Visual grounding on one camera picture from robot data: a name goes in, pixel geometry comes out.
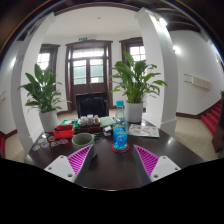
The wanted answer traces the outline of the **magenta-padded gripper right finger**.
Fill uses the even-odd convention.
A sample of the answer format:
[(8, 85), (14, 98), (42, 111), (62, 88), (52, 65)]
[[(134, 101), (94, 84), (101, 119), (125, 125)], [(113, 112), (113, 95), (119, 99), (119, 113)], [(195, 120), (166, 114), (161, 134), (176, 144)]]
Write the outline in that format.
[(133, 156), (136, 161), (137, 174), (143, 184), (155, 182), (180, 170), (169, 157), (157, 156), (149, 150), (134, 145)]

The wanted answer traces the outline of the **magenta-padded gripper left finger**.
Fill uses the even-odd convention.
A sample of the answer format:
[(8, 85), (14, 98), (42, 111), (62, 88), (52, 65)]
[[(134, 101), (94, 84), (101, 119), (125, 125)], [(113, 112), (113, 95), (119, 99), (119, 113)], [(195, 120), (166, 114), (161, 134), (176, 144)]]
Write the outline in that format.
[(87, 172), (93, 155), (94, 146), (88, 145), (69, 156), (60, 155), (45, 168), (45, 171), (78, 184)]

